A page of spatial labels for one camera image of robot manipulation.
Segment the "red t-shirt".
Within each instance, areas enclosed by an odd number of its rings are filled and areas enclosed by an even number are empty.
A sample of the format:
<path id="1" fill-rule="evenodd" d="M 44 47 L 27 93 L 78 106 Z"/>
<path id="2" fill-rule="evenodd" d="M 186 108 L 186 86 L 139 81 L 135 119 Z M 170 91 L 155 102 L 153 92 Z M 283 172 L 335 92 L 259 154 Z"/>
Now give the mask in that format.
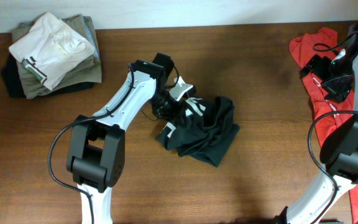
<path id="1" fill-rule="evenodd" d="M 335 30 L 322 27 L 316 33 L 305 33 L 291 40 L 289 43 L 289 51 L 295 62 L 301 68 L 305 67 L 316 54 L 320 57 L 327 57 L 332 60 L 335 57 L 333 52 L 317 53 L 313 50 L 313 46 L 314 44 L 322 43 L 333 47 L 337 44 L 337 37 L 338 33 Z M 307 74 L 301 80 L 313 105 L 313 118 L 318 118 L 327 112 L 351 110 L 353 108 L 353 91 L 350 92 L 344 102 L 336 103 L 333 100 L 327 100 L 325 98 L 328 93 L 321 86 L 322 79 L 317 77 L 314 73 Z M 319 121 L 315 127 L 319 144 L 322 144 L 329 134 L 349 118 L 350 116 L 348 114 L 336 114 Z M 358 224 L 358 185 L 349 191 L 349 196 L 351 201 L 352 222 Z"/>

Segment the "dark green t-shirt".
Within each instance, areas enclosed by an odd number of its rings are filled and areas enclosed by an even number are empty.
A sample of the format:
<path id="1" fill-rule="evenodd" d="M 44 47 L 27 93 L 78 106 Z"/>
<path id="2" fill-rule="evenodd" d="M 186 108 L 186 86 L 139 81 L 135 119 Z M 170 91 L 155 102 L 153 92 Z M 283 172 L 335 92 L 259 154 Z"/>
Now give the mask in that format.
<path id="1" fill-rule="evenodd" d="M 191 156 L 218 167 L 240 130 L 234 122 L 234 109 L 232 100 L 225 96 L 217 96 L 213 101 L 188 98 L 156 140 L 180 157 Z"/>

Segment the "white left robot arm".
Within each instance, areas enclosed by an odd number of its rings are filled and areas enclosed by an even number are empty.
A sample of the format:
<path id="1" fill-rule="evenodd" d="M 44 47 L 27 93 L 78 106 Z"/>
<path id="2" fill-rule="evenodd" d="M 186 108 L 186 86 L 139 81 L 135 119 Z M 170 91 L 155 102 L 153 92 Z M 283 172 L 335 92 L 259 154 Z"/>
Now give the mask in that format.
<path id="1" fill-rule="evenodd" d="M 145 103 L 163 119 L 174 118 L 182 98 L 194 85 L 177 76 L 170 57 L 156 55 L 152 62 L 137 60 L 129 64 L 127 78 L 118 92 L 92 116 L 80 115 L 71 127 L 66 168 L 81 194 L 82 223 L 112 223 L 112 188 L 117 184 L 125 163 L 125 134 Z"/>

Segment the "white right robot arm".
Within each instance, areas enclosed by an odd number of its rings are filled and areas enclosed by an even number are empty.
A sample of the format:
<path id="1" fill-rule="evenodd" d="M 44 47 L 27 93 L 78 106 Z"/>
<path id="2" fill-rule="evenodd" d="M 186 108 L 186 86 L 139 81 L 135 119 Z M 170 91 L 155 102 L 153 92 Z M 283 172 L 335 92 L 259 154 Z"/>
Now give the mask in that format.
<path id="1" fill-rule="evenodd" d="M 317 177 L 300 199 L 274 218 L 274 223 L 318 223 L 342 194 L 358 184 L 358 47 L 339 53 L 324 73 L 321 86 L 340 100 L 345 99 L 345 93 L 356 91 L 353 106 L 336 112 L 350 117 L 328 135 L 320 156 L 313 159 L 319 168 Z"/>

